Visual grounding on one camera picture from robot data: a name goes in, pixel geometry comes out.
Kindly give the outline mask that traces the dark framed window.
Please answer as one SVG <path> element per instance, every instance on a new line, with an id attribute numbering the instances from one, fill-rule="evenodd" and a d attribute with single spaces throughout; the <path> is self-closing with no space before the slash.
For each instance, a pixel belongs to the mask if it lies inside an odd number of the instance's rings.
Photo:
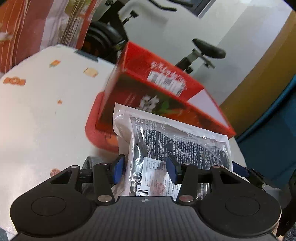
<path id="1" fill-rule="evenodd" d="M 211 0 L 171 0 L 171 2 L 184 6 L 192 14 L 198 16 Z"/>

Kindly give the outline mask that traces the black exercise bike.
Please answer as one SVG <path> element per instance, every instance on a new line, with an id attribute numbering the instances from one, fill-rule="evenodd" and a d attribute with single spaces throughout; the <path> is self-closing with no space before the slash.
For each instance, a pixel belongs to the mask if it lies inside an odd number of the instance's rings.
<path id="1" fill-rule="evenodd" d="M 192 73 L 200 59 L 214 68 L 212 59 L 224 59 L 225 50 L 201 40 L 189 22 L 195 15 L 171 1 L 103 1 L 89 25 L 82 51 L 115 64 L 132 41 Z"/>

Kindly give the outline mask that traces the wooden door frame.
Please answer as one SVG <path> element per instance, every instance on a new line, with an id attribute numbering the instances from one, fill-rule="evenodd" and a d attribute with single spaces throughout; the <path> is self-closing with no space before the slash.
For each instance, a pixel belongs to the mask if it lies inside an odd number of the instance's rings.
<path id="1" fill-rule="evenodd" d="M 266 53 L 220 105 L 237 136 L 263 115 L 294 75 L 295 11 L 292 11 Z"/>

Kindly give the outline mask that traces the red strawberry cardboard box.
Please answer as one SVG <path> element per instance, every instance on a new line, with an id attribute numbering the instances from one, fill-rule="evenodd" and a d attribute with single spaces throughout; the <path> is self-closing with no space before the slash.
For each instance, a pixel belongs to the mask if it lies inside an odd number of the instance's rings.
<path id="1" fill-rule="evenodd" d="M 95 124 L 112 133 L 116 103 L 234 137 L 235 131 L 208 91 L 181 69 L 128 42 L 112 71 Z"/>

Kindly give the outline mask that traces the clear plastic packaged item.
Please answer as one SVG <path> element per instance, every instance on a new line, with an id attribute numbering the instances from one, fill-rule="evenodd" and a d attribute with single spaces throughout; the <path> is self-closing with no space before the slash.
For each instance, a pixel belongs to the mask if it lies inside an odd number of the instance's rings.
<path id="1" fill-rule="evenodd" d="M 113 112 L 113 129 L 119 151 L 126 156 L 121 181 L 112 190 L 115 197 L 171 196 L 177 198 L 180 184 L 168 170 L 172 161 L 181 167 L 193 164 L 202 170 L 222 166 L 233 170 L 226 135 L 191 126 L 119 103 Z"/>

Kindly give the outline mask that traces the red printed backdrop curtain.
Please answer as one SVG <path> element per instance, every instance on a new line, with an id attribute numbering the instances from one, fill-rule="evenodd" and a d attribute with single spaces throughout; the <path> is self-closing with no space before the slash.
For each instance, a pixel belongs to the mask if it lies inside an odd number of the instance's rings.
<path id="1" fill-rule="evenodd" d="M 100 1 L 1 1 L 1 73 L 56 44 L 81 49 Z"/>

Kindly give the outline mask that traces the white patterned tablecloth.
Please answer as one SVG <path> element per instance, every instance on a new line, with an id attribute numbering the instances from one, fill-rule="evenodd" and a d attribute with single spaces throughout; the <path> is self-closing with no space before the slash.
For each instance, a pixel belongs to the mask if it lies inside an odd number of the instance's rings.
<path id="1" fill-rule="evenodd" d="M 16 235 L 14 200 L 88 156 L 113 161 L 130 153 L 130 139 L 104 137 L 108 151 L 86 133 L 98 94 L 114 65 L 63 45 L 48 47 L 1 77 L 1 228 Z"/>

